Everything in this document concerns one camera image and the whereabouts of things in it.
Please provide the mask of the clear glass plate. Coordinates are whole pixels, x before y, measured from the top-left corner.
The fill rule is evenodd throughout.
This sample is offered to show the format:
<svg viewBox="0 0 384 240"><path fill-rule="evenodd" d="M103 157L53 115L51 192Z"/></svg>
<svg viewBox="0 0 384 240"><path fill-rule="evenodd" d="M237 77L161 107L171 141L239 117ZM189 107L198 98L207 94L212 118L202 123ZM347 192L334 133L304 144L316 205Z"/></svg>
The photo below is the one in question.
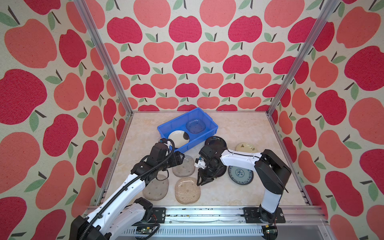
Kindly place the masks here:
<svg viewBox="0 0 384 240"><path fill-rule="evenodd" d="M169 189L169 180L165 175L158 175L142 191L145 199L159 201L163 199Z"/></svg>
<svg viewBox="0 0 384 240"><path fill-rule="evenodd" d="M195 169L195 160L191 156L185 155L183 163L181 165L173 167L172 171L176 177L184 178L191 176L194 173Z"/></svg>
<svg viewBox="0 0 384 240"><path fill-rule="evenodd" d="M194 119L186 123L186 129L192 134L199 134L206 129L206 124L201 119Z"/></svg>

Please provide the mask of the white floral round plate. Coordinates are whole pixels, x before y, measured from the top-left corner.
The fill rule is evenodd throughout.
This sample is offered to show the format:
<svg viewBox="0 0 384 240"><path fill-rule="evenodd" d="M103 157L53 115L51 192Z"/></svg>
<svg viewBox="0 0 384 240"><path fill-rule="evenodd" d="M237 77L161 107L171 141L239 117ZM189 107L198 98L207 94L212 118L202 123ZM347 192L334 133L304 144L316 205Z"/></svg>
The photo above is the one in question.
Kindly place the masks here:
<svg viewBox="0 0 384 240"><path fill-rule="evenodd" d="M174 142L175 148L181 148L190 141L189 134L182 130L173 131L168 136L168 139Z"/></svg>

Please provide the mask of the amber glass plate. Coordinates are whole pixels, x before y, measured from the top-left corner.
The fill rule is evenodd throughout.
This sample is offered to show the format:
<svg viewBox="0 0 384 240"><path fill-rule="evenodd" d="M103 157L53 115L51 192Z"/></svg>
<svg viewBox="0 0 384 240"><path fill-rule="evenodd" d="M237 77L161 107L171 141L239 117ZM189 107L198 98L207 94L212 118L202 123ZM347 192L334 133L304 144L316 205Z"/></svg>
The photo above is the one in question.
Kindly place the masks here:
<svg viewBox="0 0 384 240"><path fill-rule="evenodd" d="M183 205L196 203L201 196L200 186L197 186L197 179L186 177L179 179L175 185L176 200Z"/></svg>

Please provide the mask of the cream yellow round plate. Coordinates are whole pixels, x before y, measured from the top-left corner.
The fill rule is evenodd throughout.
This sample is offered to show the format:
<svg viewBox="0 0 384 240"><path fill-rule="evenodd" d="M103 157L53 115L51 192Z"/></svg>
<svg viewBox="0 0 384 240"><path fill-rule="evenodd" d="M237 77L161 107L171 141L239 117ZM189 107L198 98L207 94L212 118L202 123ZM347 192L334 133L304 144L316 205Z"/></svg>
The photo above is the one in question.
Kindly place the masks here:
<svg viewBox="0 0 384 240"><path fill-rule="evenodd" d="M240 143L236 146L237 152L244 152L244 153L258 153L258 149L249 143Z"/></svg>

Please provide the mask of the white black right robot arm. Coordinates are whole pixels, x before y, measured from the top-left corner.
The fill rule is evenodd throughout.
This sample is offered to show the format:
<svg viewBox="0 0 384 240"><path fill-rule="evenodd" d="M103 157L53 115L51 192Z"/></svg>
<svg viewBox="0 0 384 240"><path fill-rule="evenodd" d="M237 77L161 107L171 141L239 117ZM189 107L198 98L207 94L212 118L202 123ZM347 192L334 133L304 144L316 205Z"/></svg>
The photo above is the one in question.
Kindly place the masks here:
<svg viewBox="0 0 384 240"><path fill-rule="evenodd" d="M198 170L198 186L211 183L219 177L225 166L240 167L258 174L265 187L263 201L258 208L259 219L263 223L273 223L276 211L286 184L291 176L291 169L271 150L262 153L242 153L227 148L214 149L203 146L200 157L195 160Z"/></svg>

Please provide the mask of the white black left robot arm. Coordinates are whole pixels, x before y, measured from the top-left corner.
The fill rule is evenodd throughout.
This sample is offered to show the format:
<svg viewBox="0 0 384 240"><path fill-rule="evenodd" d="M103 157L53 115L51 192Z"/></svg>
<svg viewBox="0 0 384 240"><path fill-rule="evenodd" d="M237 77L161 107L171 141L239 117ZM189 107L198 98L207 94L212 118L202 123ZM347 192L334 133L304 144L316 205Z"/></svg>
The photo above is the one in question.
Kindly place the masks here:
<svg viewBox="0 0 384 240"><path fill-rule="evenodd" d="M152 204L139 198L133 204L130 201L137 196L159 171L167 170L183 163L183 153L169 153L163 160L149 160L145 156L131 170L123 184L100 207L88 214L78 216L70 228L70 240L115 240L127 228L143 219L149 218Z"/></svg>

